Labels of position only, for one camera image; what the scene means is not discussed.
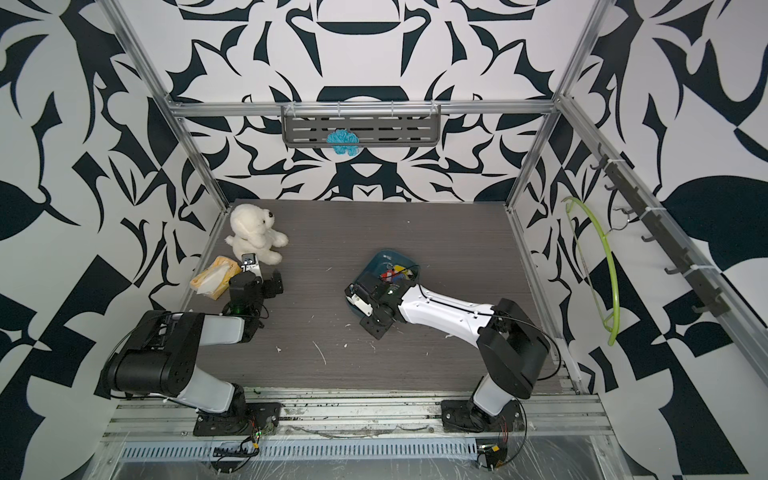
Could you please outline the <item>teal storage box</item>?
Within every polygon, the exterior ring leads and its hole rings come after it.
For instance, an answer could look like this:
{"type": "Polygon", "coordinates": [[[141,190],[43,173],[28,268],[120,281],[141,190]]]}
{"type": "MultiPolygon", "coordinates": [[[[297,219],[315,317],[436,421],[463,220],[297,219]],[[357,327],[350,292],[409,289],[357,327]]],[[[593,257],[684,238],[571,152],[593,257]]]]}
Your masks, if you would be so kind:
{"type": "Polygon", "coordinates": [[[381,250],[376,253],[355,280],[345,288],[345,295],[353,295],[354,285],[367,275],[373,275],[385,282],[412,280],[420,277],[420,266],[410,257],[395,251],[381,250]]]}

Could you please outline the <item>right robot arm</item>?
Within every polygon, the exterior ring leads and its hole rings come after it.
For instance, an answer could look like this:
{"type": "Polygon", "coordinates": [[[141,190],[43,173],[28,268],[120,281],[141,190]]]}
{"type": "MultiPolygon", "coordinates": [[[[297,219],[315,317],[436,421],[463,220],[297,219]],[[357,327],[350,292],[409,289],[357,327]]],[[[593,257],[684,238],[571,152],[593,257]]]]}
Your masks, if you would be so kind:
{"type": "Polygon", "coordinates": [[[497,417],[510,402],[530,398],[552,349],[545,332],[509,299],[495,305],[467,302],[413,280],[388,282],[369,274],[349,284],[344,294],[361,314],[360,325],[376,339],[394,324],[407,323],[475,346],[486,374],[470,397],[472,413],[497,417]]]}

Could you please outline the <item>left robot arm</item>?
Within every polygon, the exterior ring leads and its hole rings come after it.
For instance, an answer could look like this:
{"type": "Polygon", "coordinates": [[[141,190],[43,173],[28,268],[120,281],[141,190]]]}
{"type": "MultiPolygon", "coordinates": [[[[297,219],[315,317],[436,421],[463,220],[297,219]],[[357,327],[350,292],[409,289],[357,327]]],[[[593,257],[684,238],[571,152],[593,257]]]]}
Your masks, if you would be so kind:
{"type": "Polygon", "coordinates": [[[248,270],[229,281],[220,314],[150,310],[106,361],[100,387],[126,398],[162,397],[204,415],[240,420],[248,406],[243,388],[197,366],[199,350],[250,342],[268,318],[265,301],[284,292],[282,275],[248,270]]]}

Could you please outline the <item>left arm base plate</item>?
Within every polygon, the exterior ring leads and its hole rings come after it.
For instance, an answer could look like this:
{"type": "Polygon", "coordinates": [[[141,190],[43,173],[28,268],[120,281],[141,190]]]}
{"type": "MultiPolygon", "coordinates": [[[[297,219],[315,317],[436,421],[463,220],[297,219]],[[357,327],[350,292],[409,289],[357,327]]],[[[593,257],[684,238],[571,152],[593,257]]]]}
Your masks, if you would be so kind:
{"type": "Polygon", "coordinates": [[[282,407],[280,402],[248,402],[243,413],[199,413],[192,435],[216,437],[271,434],[279,425],[282,407]]]}

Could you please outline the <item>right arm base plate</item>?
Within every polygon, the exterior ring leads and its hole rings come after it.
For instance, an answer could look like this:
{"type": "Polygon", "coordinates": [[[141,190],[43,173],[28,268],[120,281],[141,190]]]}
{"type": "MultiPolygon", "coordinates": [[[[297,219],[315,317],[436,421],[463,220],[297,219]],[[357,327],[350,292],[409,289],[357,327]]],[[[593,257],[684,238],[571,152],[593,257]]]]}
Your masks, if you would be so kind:
{"type": "Polygon", "coordinates": [[[517,399],[508,402],[496,416],[487,414],[470,399],[443,400],[440,402],[440,409],[443,429],[446,432],[517,432],[526,426],[525,415],[517,399]]]}

